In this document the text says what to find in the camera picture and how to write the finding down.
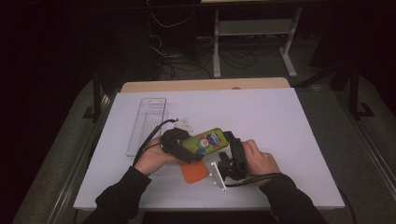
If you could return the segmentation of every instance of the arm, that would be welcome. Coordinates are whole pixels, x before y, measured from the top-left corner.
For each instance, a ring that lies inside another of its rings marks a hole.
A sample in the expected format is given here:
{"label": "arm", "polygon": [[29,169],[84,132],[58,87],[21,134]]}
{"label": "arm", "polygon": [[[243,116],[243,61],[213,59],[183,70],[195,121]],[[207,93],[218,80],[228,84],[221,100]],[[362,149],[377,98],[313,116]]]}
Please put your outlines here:
{"label": "arm", "polygon": [[[247,178],[255,175],[280,173],[274,157],[269,153],[260,152],[253,140],[249,140],[243,145],[249,170]],[[258,181],[254,184],[267,196],[280,224],[327,223],[311,199],[297,189],[288,176],[280,175],[280,177]]]}
{"label": "arm", "polygon": [[134,167],[129,167],[122,179],[108,187],[96,198],[96,209],[84,223],[128,223],[136,216],[142,194],[151,180],[149,176],[168,162],[178,161],[158,146],[159,138],[153,139]]}

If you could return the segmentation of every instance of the green device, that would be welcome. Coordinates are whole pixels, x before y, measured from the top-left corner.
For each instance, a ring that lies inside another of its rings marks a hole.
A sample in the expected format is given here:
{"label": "green device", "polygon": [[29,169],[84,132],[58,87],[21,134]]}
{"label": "green device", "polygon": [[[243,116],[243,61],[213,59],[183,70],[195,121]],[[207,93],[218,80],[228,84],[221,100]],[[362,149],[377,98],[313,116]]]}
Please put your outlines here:
{"label": "green device", "polygon": [[195,135],[181,142],[181,145],[192,153],[207,155],[228,146],[220,128],[214,128]]}

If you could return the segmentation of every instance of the white bracket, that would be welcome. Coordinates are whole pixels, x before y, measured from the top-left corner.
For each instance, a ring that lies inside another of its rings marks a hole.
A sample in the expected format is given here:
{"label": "white bracket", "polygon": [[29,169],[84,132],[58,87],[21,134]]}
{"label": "white bracket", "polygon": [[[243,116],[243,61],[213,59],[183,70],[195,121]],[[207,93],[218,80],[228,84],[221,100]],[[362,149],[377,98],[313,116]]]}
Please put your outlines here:
{"label": "white bracket", "polygon": [[212,171],[213,173],[210,174],[215,179],[215,182],[213,182],[215,185],[217,185],[219,188],[221,188],[223,191],[227,190],[225,187],[224,181],[221,178],[221,174],[219,171],[218,166],[216,165],[215,162],[210,163],[212,165]]}
{"label": "white bracket", "polygon": [[175,128],[179,128],[181,130],[187,131],[189,133],[192,133],[193,129],[191,125],[189,124],[189,120],[187,118],[180,119],[174,123]]}

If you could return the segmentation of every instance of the black power cord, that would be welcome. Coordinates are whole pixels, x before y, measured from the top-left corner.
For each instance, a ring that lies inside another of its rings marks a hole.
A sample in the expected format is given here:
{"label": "black power cord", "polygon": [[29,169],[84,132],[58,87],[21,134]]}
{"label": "black power cord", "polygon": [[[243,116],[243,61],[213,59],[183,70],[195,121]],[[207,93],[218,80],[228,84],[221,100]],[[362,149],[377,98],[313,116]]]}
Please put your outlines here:
{"label": "black power cord", "polygon": [[355,215],[355,211],[352,208],[352,205],[349,201],[349,199],[347,198],[347,196],[345,195],[345,193],[341,190],[340,187],[338,187],[338,191],[340,191],[341,197],[344,199],[344,201],[346,202],[346,205],[349,207],[349,211],[350,211],[350,215],[352,215],[352,220],[353,220],[353,224],[357,224],[358,221],[356,220],[356,215]]}
{"label": "black power cord", "polygon": [[271,173],[271,174],[267,174],[267,175],[258,175],[256,177],[247,179],[242,181],[241,183],[237,183],[237,184],[226,184],[225,187],[229,187],[229,188],[235,188],[235,187],[241,187],[241,186],[245,186],[248,184],[252,184],[254,182],[257,181],[261,181],[264,179],[272,179],[272,178],[276,178],[279,177],[282,173]]}
{"label": "black power cord", "polygon": [[146,151],[146,146],[149,143],[149,141],[154,137],[154,135],[161,129],[161,127],[168,122],[173,122],[175,123],[178,121],[178,119],[167,119],[163,121],[161,124],[157,125],[157,127],[154,128],[154,130],[151,132],[151,134],[148,135],[148,138],[146,138],[145,142],[142,144],[142,146],[137,150],[136,157],[134,158],[134,164],[133,166],[139,161],[140,156],[143,154],[143,152]]}

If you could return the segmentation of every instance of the black sleeve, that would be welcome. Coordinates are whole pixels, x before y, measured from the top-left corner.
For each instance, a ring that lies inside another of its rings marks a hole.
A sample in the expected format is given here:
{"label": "black sleeve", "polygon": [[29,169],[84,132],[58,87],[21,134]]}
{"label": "black sleeve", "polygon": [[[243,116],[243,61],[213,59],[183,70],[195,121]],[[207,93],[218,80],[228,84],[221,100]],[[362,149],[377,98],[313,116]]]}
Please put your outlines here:
{"label": "black sleeve", "polygon": [[267,196],[279,224],[327,223],[311,199],[286,175],[273,178],[260,190]]}
{"label": "black sleeve", "polygon": [[96,198],[96,209],[84,223],[128,223],[136,216],[140,198],[151,180],[130,167],[120,182],[108,187]]}

